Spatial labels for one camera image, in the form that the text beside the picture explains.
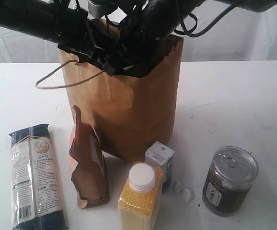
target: metal can lid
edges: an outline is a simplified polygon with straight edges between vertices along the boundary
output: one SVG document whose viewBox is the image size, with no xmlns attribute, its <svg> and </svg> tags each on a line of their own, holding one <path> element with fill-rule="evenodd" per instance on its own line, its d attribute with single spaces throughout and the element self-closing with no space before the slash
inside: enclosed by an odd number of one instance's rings
<svg viewBox="0 0 277 230">
<path fill-rule="evenodd" d="M 253 181 L 259 174 L 256 159 L 249 152 L 233 146 L 217 150 L 213 165 L 220 177 L 236 183 Z"/>
</svg>

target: yellow grains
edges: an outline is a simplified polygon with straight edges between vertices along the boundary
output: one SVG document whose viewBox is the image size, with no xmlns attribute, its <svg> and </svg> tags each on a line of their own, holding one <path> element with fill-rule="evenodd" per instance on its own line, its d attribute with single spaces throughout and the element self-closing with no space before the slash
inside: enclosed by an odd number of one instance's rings
<svg viewBox="0 0 277 230">
<path fill-rule="evenodd" d="M 157 196 L 160 189 L 162 189 L 162 181 L 164 177 L 164 172 L 159 167 L 153 167 L 156 174 L 156 185 L 155 187 L 147 193 L 140 193 L 134 191 L 130 185 L 129 181 L 126 181 L 124 189 L 118 200 L 118 205 L 121 208 L 129 208 L 137 211 L 145 216 L 150 216 L 153 212 L 153 207 L 155 205 Z"/>
</svg>

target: white curtain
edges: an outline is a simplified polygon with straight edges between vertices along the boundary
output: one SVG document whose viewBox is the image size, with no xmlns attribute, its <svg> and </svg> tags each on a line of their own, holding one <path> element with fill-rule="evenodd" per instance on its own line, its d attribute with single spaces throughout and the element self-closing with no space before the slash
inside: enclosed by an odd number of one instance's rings
<svg viewBox="0 0 277 230">
<path fill-rule="evenodd" d="M 87 0 L 80 3 L 87 9 Z M 227 7 L 213 0 L 197 7 L 193 11 L 198 17 L 197 31 Z M 115 11 L 110 19 L 119 22 L 124 16 Z M 185 24 L 190 29 L 194 22 L 188 17 Z M 205 35 L 185 37 L 183 61 L 226 60 L 277 60 L 277 6 L 263 13 L 234 9 Z M 57 45 L 0 28 L 0 63 L 5 62 L 59 62 Z"/>
</svg>

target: tin can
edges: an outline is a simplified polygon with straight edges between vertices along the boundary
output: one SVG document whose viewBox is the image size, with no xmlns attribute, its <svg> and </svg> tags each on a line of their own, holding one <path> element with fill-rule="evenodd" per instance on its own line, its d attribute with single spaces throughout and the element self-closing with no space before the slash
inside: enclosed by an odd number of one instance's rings
<svg viewBox="0 0 277 230">
<path fill-rule="evenodd" d="M 249 152 L 232 146 L 217 150 L 203 189 L 205 205 L 217 215 L 233 215 L 258 174 L 258 162 Z"/>
</svg>

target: can label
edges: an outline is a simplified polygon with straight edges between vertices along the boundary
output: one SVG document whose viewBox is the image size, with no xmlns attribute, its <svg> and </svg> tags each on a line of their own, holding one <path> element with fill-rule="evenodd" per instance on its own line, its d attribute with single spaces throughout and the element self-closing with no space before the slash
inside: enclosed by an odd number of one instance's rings
<svg viewBox="0 0 277 230">
<path fill-rule="evenodd" d="M 203 189 L 203 196 L 221 213 L 234 213 L 237 211 L 250 189 L 231 191 L 222 186 L 221 180 L 214 173 L 208 172 Z"/>
</svg>

